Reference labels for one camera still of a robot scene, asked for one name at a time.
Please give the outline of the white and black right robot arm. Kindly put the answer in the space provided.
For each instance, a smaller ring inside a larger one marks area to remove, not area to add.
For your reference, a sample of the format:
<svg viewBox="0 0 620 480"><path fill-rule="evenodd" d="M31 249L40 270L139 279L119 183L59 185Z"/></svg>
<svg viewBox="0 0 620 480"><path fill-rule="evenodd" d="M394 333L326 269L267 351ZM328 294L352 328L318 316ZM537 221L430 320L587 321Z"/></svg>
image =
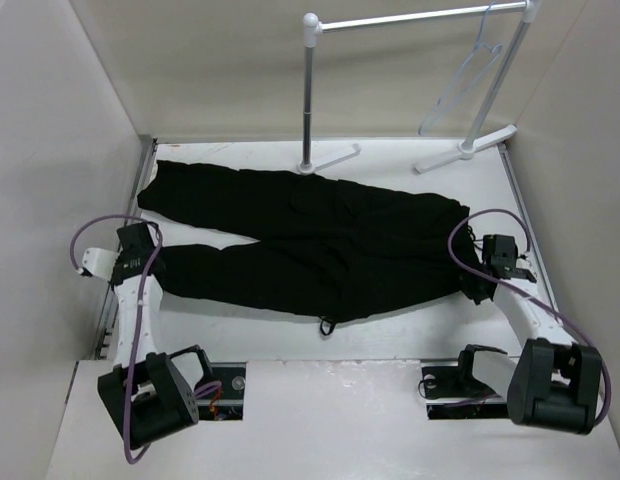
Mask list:
<svg viewBox="0 0 620 480"><path fill-rule="evenodd" d="M541 300L537 279L519 262L515 239L486 235L481 275L467 293L505 315L520 346L517 360L496 348L469 344L459 355L454 384L473 396L486 387L506 402L516 425L587 435L595 427L603 360L579 344L559 314Z"/></svg>

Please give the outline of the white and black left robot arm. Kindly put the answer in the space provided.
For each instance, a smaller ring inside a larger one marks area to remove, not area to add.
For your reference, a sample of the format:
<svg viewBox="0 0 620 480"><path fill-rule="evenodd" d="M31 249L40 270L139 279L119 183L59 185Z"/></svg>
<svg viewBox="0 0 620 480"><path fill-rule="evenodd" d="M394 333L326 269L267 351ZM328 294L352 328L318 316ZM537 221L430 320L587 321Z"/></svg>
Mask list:
<svg viewBox="0 0 620 480"><path fill-rule="evenodd" d="M130 463L140 460L152 443L196 425L198 401L221 389L200 346L173 353L159 348L164 291L157 275L164 265L157 229L143 222L117 230L121 250L110 285L118 301L118 341L112 370L97 380L98 395Z"/></svg>

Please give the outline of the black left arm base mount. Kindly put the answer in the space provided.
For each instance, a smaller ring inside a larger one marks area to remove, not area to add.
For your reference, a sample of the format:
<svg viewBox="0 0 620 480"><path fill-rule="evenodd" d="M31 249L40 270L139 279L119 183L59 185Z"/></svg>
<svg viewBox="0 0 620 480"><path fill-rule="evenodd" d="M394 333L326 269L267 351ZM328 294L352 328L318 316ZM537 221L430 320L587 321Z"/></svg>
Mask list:
<svg viewBox="0 0 620 480"><path fill-rule="evenodd" d="M172 353L169 358L193 392L200 421L243 419L246 363L211 362L198 345Z"/></svg>

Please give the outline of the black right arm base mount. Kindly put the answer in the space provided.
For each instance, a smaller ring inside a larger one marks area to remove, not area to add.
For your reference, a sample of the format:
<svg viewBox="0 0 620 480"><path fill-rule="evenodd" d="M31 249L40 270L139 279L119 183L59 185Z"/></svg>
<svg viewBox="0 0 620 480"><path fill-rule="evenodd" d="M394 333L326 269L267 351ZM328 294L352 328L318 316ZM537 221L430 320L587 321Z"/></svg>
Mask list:
<svg viewBox="0 0 620 480"><path fill-rule="evenodd" d="M504 399L487 385L461 372L451 362L422 366L418 393L425 400L429 420L507 419Z"/></svg>

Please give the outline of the black trousers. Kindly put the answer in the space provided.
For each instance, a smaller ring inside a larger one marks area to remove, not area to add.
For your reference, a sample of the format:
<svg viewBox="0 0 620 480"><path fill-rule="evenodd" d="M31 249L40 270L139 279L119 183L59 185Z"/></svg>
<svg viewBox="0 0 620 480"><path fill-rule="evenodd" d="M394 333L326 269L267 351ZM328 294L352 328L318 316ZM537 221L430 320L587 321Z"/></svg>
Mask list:
<svg viewBox="0 0 620 480"><path fill-rule="evenodd" d="M137 201L174 222L245 238L164 247L159 282L175 296L330 325L457 292L485 297L463 224L470 210L435 193L162 160Z"/></svg>

